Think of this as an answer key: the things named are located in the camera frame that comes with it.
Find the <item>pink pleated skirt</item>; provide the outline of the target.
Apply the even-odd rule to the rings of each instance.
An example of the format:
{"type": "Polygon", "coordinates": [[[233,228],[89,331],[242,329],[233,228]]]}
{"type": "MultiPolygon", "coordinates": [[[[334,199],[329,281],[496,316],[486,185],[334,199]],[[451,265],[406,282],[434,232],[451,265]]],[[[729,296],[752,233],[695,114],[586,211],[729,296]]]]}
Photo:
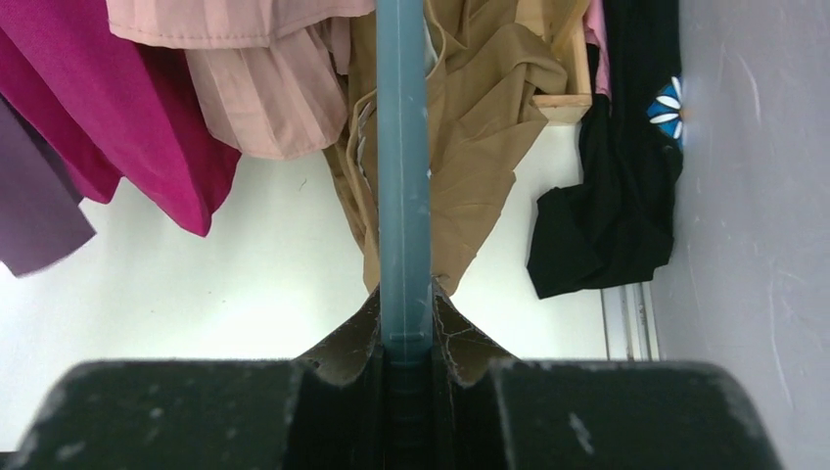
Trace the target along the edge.
{"type": "Polygon", "coordinates": [[[111,32],[181,50],[210,134],[252,157],[291,160],[336,142],[350,21],[373,1],[109,0],[111,32]]]}

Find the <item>blue-grey plastic hanger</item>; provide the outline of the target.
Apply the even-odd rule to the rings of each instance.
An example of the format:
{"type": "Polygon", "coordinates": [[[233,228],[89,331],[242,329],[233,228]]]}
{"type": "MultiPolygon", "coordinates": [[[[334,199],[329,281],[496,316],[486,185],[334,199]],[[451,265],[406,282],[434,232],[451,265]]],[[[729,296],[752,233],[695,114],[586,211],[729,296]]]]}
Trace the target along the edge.
{"type": "Polygon", "coordinates": [[[397,367],[420,364],[433,344],[425,46],[422,2],[378,2],[381,333],[397,367]]]}

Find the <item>pink plastic hanger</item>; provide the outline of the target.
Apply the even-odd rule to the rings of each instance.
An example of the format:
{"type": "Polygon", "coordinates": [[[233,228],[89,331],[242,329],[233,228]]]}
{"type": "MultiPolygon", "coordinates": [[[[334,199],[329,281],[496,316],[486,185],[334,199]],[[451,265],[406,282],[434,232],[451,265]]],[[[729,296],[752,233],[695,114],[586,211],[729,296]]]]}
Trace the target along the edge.
{"type": "Polygon", "coordinates": [[[611,98],[610,61],[604,2],[602,0],[591,0],[582,17],[582,22],[586,45],[591,52],[596,53],[596,64],[592,69],[593,91],[611,98]]]}

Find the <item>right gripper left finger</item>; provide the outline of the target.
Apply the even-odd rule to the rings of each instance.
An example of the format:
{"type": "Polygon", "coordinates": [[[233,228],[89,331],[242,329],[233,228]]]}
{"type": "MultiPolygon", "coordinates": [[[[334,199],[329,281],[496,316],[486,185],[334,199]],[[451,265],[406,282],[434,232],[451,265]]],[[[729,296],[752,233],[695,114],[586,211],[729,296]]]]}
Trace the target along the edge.
{"type": "Polygon", "coordinates": [[[380,297],[294,359],[88,361],[5,469],[379,469],[380,297]]]}

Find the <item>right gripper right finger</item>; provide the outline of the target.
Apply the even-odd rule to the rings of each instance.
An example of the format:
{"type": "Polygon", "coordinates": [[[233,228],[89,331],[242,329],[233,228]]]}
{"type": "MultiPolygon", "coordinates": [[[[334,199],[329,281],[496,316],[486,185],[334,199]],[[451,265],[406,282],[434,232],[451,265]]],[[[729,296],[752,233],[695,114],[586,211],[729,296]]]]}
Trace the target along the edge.
{"type": "Polygon", "coordinates": [[[702,362],[521,360],[434,289],[437,469],[778,469],[748,394],[702,362]]]}

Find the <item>tan brown skirt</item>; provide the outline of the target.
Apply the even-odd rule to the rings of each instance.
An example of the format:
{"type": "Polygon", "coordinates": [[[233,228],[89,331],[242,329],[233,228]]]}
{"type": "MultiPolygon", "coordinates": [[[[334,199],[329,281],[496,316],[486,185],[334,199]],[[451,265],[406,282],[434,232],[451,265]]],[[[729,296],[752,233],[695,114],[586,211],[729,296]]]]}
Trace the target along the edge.
{"type": "MultiPolygon", "coordinates": [[[[432,273],[453,293],[502,213],[514,170],[546,125],[535,92],[561,95],[567,74],[516,20],[513,1],[428,1],[437,52],[427,74],[432,273]]],[[[380,281],[376,18],[350,23],[349,115],[325,158],[355,242],[363,282],[380,281]]]]}

